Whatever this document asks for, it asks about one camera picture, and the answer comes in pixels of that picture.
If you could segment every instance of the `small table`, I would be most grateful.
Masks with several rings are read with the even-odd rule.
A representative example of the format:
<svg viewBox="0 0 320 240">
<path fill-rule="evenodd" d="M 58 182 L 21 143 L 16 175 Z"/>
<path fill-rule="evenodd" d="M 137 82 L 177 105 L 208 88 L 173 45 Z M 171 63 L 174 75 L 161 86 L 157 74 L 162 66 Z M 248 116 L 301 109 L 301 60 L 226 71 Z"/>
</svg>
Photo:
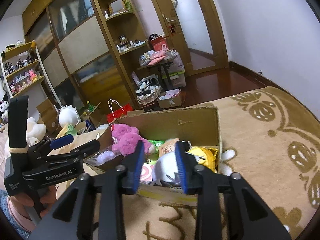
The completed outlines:
<svg viewBox="0 0 320 240">
<path fill-rule="evenodd" d="M 173 56 L 167 60 L 161 60 L 159 61 L 157 64 L 155 65 L 147 65 L 147 66 L 142 66 L 142 67 L 139 67 L 137 68 L 137 70 L 140 70 L 140 69 L 144 69 L 144 68 L 152 68 L 152 67 L 157 67 L 158 68 L 158 72 L 159 72 L 159 82 L 160 82 L 160 85 L 163 87 L 163 88 L 166 88 L 166 90 L 172 90 L 173 89 L 173 85 L 172 85 L 172 82 L 171 82 L 171 79 L 170 79 L 170 75 L 169 75 L 169 72 L 168 72 L 168 68 L 170 67 L 170 65 L 173 63 L 173 60 L 176 59 L 177 56 Z M 164 82 L 164 79 L 162 78 L 162 74 L 161 74 L 161 67 L 163 67 L 164 69 L 164 72 L 165 72 L 165 75 L 167 77 L 167 80 L 168 80 L 168 86 L 166 86 L 165 82 Z"/>
</svg>

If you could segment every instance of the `green snack bag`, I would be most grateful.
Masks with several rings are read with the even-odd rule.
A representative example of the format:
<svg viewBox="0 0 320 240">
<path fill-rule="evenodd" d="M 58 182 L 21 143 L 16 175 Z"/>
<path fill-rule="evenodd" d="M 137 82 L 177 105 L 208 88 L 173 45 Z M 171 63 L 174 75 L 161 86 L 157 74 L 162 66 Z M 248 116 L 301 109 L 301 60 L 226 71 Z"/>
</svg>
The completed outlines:
<svg viewBox="0 0 320 240">
<path fill-rule="evenodd" d="M 148 140 L 148 141 L 156 147 L 156 150 L 153 154 L 147 155 L 145 163 L 155 165 L 156 161 L 159 159 L 158 147 L 161 146 L 162 144 L 164 144 L 164 141 L 155 141 L 155 140 Z"/>
</svg>

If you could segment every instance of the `screw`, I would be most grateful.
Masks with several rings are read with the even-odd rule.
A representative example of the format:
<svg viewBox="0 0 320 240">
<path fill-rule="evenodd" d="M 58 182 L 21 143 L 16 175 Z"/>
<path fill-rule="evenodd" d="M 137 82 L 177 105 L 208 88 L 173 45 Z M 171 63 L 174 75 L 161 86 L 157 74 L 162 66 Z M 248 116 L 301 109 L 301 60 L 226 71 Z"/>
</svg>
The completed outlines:
<svg viewBox="0 0 320 240">
<path fill-rule="evenodd" d="M 239 180 L 239 179 L 241 179 L 241 175 L 238 172 L 234 172 L 234 173 L 231 174 L 231 178 Z"/>
<path fill-rule="evenodd" d="M 120 165 L 116 166 L 116 170 L 117 171 L 124 171 L 125 170 L 125 166 L 123 164 L 120 164 Z"/>
<path fill-rule="evenodd" d="M 204 170 L 204 166 L 201 165 L 201 164 L 198 164 L 198 165 L 195 166 L 195 170 L 196 171 L 203 171 Z"/>
<path fill-rule="evenodd" d="M 87 179 L 89 179 L 89 177 L 90 177 L 90 175 L 88 173 L 82 173 L 82 174 L 80 174 L 79 179 L 87 180 Z"/>
</svg>

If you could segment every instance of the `bottle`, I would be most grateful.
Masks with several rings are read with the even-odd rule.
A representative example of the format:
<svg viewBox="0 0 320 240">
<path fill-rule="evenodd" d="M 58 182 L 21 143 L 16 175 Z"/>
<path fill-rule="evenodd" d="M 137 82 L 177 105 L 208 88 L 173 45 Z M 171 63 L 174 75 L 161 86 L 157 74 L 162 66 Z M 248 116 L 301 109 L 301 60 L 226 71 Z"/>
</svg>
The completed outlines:
<svg viewBox="0 0 320 240">
<path fill-rule="evenodd" d="M 93 109 L 94 109 L 94 106 L 91 105 L 89 101 L 87 101 L 87 104 L 88 104 L 88 107 L 89 107 L 90 112 L 92 112 Z"/>
</svg>

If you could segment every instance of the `blue fuzzy fabric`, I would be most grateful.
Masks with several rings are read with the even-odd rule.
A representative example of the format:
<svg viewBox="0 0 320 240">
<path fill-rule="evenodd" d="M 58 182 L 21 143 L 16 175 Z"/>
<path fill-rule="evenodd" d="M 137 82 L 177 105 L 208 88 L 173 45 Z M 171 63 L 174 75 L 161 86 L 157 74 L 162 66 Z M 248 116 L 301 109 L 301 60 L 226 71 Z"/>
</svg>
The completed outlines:
<svg viewBox="0 0 320 240">
<path fill-rule="evenodd" d="M 24 229 L 22 229 L 17 222 L 14 220 L 14 218 L 10 215 L 8 203 L 7 203 L 7 197 L 8 194 L 4 190 L 0 190 L 0 208 L 2 209 L 3 213 L 7 217 L 8 221 L 11 223 L 13 228 L 19 233 L 19 235 L 23 239 L 28 239 L 30 233 Z"/>
</svg>

